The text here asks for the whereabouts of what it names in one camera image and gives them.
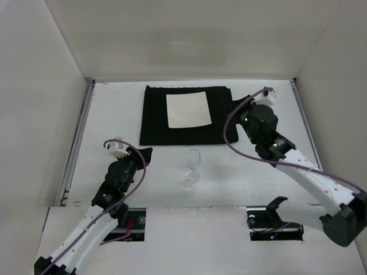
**white paper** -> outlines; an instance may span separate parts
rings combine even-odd
[[[169,128],[191,128],[212,123],[206,93],[167,95]]]

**black cloth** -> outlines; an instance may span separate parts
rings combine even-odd
[[[212,123],[193,128],[169,128],[166,95],[204,91],[206,92]],[[227,119],[225,105],[231,101],[231,90],[227,87],[152,88],[147,86],[144,96],[140,145],[224,144],[222,133]],[[227,139],[230,143],[239,140],[234,123],[228,125]]]

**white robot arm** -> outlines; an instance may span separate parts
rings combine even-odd
[[[116,142],[110,145],[114,146],[111,155],[118,160],[110,164],[105,181],[74,231],[48,258],[40,257],[36,261],[34,275],[80,274],[83,265],[105,237],[117,225],[125,224],[128,206],[123,203],[124,193],[134,182],[136,171],[149,165],[153,149],[133,150],[128,147],[125,151]]]
[[[254,97],[260,94],[261,98],[255,100]],[[273,224],[281,226],[284,222],[293,222],[311,226],[323,231],[338,245],[348,246],[367,225],[367,193],[359,188],[360,192],[356,194],[357,190],[332,180],[276,131],[278,118],[269,107],[274,103],[274,98],[274,90],[265,87],[252,96],[234,101],[230,107],[234,110],[230,110],[224,127],[224,140],[238,154],[269,163],[287,174],[320,203],[308,205],[278,197],[264,207]],[[232,119],[244,128],[260,159],[241,153],[228,143],[225,132]]]

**purple cable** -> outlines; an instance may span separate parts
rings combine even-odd
[[[139,186],[142,184],[143,180],[144,180],[144,177],[145,177],[145,174],[146,174],[146,171],[147,171],[147,164],[145,162],[145,159],[142,155],[142,153],[140,153],[140,151],[135,148],[133,145],[131,145],[130,143],[127,143],[127,142],[124,142],[122,140],[119,140],[119,139],[108,139],[106,140],[104,143],[103,143],[103,147],[106,147],[106,144],[107,143],[110,143],[110,142],[119,142],[119,143],[122,143],[122,144],[125,144],[129,147],[131,147],[133,150],[136,151],[136,153],[139,155],[139,157],[142,159],[142,162],[143,162],[143,175],[142,177],[140,178],[140,181],[139,183],[134,187],[134,189],[131,190],[130,193],[128,193],[125,197],[123,197],[121,200],[119,200],[118,202],[116,202],[114,205],[110,206],[109,208],[107,208],[106,210],[104,210],[101,214],[99,214],[93,221],[91,221],[91,223],[89,225],[87,225],[87,228],[86,229],[89,229],[92,227],[92,225],[98,220],[100,219],[100,217],[102,217],[104,214],[106,214],[107,212],[109,212],[111,209],[113,209],[114,207],[116,207],[117,205],[119,205],[120,203],[124,202],[128,197],[130,197],[138,188]],[[49,266],[47,266],[47,268],[41,272],[40,275],[46,275],[46,272],[50,270],[50,268],[59,260],[61,259],[83,236],[84,234],[86,233],[87,231],[83,231],[82,233],[80,233],[80,235],[58,256],[56,257],[56,259],[51,262],[51,264],[49,264]]]
[[[129,231],[127,234],[125,234],[124,236],[122,237],[119,237],[119,238],[115,238],[115,239],[111,239],[109,241],[105,241],[105,242],[101,242],[100,245],[106,245],[110,242],[117,242],[117,241],[121,241],[122,239],[126,239],[127,237],[129,237],[131,235],[131,231]]]
[[[273,88],[270,87],[264,87],[264,89],[261,89],[259,91],[257,91],[256,93],[254,93],[252,96],[248,97],[247,99],[245,99],[240,105],[237,106],[236,109],[233,110],[233,112],[229,115],[227,121],[224,124],[224,129],[223,129],[223,138],[224,138],[224,142],[228,145],[228,147],[230,149],[232,149],[232,151],[236,152],[237,154],[244,156],[245,158],[248,159],[252,159],[255,160],[257,162],[264,162],[264,163],[269,163],[271,165],[283,165],[283,166],[290,166],[290,167],[295,167],[295,168],[299,168],[299,169],[303,169],[303,170],[307,170],[307,171],[311,171],[314,172],[316,174],[320,174],[320,175],[324,175],[324,176],[328,176],[332,179],[335,180],[339,180],[341,182],[346,183],[349,186],[352,186],[353,188],[357,189],[358,191],[364,192],[364,190],[362,188],[360,188],[358,185],[354,184],[353,182],[350,182],[349,180],[346,180],[344,178],[341,178],[340,176],[336,176],[334,174],[328,173],[328,172],[324,172],[324,171],[320,171],[320,170],[316,170],[316,169],[310,169],[308,167],[302,166],[302,165],[298,165],[295,163],[285,163],[285,162],[274,162],[272,160],[265,160],[265,159],[260,159],[260,158],[256,158],[254,156],[250,156],[250,155],[246,155],[242,152],[240,152],[239,150],[235,149],[229,142],[227,139],[227,128],[228,128],[228,124],[229,122],[233,119],[234,115],[239,111],[239,109],[241,109],[247,102],[249,102],[251,99],[253,99],[255,96],[262,94],[263,92],[266,91],[273,91]]]
[[[259,234],[274,233],[274,232],[277,232],[279,230],[282,230],[282,229],[286,228],[288,225],[291,225],[291,224],[292,224],[291,222],[287,222],[285,225],[282,225],[281,227],[278,227],[276,229],[267,230],[267,231],[261,231],[261,232],[259,232]]]

